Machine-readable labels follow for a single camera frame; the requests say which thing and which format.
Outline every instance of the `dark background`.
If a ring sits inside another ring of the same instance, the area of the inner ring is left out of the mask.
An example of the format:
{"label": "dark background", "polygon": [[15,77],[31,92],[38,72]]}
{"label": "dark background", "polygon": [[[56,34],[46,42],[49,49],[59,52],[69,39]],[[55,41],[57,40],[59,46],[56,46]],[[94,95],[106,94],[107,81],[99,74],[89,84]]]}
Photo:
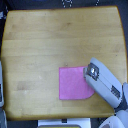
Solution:
{"label": "dark background", "polygon": [[[73,0],[72,8],[96,6],[97,0]],[[128,55],[128,0],[99,0],[97,6],[116,5],[119,9],[123,30],[125,34],[127,55]],[[61,0],[0,0],[0,46],[6,15],[8,10],[29,10],[29,9],[56,9],[63,8]],[[91,119],[92,128],[98,128],[102,119]],[[37,121],[8,121],[8,128],[36,128]]]}

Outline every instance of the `wooden tabletop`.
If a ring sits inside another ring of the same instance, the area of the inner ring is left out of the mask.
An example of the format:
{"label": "wooden tabletop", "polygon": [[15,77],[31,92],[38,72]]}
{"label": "wooden tabletop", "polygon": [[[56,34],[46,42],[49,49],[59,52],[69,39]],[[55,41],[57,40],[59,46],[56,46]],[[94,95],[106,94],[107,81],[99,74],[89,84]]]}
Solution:
{"label": "wooden tabletop", "polygon": [[92,57],[127,82],[126,47],[117,7],[10,11],[2,44],[5,112],[11,120],[107,117],[97,94],[59,100],[59,67],[86,66]]}

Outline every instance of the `pink towel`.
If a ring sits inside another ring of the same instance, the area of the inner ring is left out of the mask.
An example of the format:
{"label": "pink towel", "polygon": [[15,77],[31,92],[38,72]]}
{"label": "pink towel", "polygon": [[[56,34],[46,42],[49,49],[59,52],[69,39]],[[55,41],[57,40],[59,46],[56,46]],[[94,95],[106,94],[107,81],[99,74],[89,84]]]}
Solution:
{"label": "pink towel", "polygon": [[94,90],[83,78],[83,68],[59,68],[60,100],[86,99],[94,94]]}

